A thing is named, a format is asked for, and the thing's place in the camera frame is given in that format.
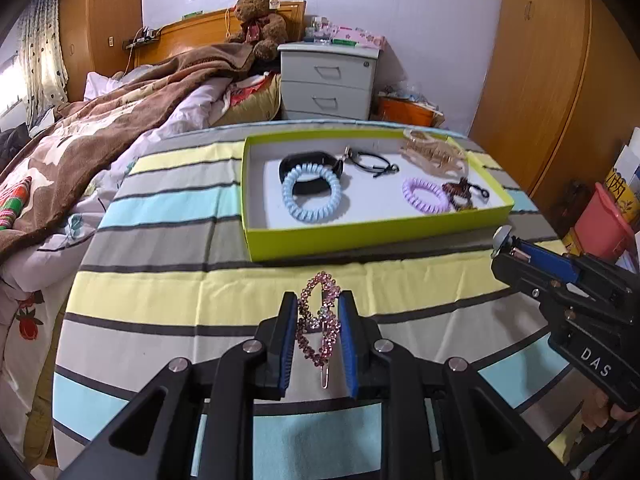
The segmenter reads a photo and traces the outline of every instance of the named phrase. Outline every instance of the brown teddy bear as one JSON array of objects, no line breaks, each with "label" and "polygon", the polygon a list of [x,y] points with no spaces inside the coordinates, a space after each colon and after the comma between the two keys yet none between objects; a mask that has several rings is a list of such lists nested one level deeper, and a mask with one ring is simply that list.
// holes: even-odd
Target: brown teddy bear
[{"label": "brown teddy bear", "polygon": [[270,11],[269,0],[238,0],[235,15],[242,30],[226,39],[229,43],[251,43],[257,59],[272,61],[278,45],[287,43],[287,23]]}]

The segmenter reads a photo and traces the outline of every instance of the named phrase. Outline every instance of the black hair tie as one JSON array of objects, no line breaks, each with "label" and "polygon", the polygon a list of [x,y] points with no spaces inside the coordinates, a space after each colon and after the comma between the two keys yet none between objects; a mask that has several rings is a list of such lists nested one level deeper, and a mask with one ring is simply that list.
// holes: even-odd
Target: black hair tie
[{"label": "black hair tie", "polygon": [[[284,178],[298,165],[302,164],[319,164],[320,166],[328,166],[334,175],[338,178],[342,176],[344,163],[341,158],[335,158],[325,152],[306,152],[287,155],[280,162],[280,182],[284,182]],[[296,196],[317,195],[331,191],[331,186],[324,178],[314,178],[313,180],[298,181],[293,185],[293,194]]]},{"label": "black hair tie", "polygon": [[[382,160],[386,166],[365,166],[361,164],[356,159],[360,158],[360,156],[372,156],[373,158],[377,158],[378,160]],[[391,164],[385,157],[379,155],[377,153],[365,152],[364,150],[355,150],[354,148],[346,147],[344,150],[344,159],[349,159],[353,164],[359,167],[361,170],[366,171],[367,173],[373,173],[373,178],[377,178],[381,175],[390,173],[397,173],[400,171],[400,168],[397,164]]]}]

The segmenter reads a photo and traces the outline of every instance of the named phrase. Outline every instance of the white drawer cabinet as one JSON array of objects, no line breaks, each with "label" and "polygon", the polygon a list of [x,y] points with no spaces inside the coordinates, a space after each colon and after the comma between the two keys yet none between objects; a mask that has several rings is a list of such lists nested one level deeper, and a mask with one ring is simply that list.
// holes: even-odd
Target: white drawer cabinet
[{"label": "white drawer cabinet", "polygon": [[369,119],[379,50],[317,43],[278,49],[283,119]]}]

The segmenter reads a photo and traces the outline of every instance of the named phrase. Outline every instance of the black smartwatch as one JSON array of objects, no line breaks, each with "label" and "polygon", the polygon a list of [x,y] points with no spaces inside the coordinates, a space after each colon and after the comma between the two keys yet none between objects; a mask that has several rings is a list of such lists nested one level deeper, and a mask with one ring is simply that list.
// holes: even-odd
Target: black smartwatch
[{"label": "black smartwatch", "polygon": [[[293,170],[293,168],[299,164],[319,164],[320,166],[327,166],[338,178],[342,175],[342,168],[344,167],[344,162],[341,158],[335,158],[325,152],[295,153],[293,155],[287,155],[280,162],[280,182],[284,182],[289,171]],[[293,194],[297,196],[317,195],[330,190],[331,187],[324,178],[298,181],[293,185]]]}]

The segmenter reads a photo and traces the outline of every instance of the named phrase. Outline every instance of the window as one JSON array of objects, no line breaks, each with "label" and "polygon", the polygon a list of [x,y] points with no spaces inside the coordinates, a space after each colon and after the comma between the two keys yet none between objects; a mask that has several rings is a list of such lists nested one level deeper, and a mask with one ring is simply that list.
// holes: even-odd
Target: window
[{"label": "window", "polygon": [[13,108],[27,93],[18,56],[0,64],[0,116]]}]

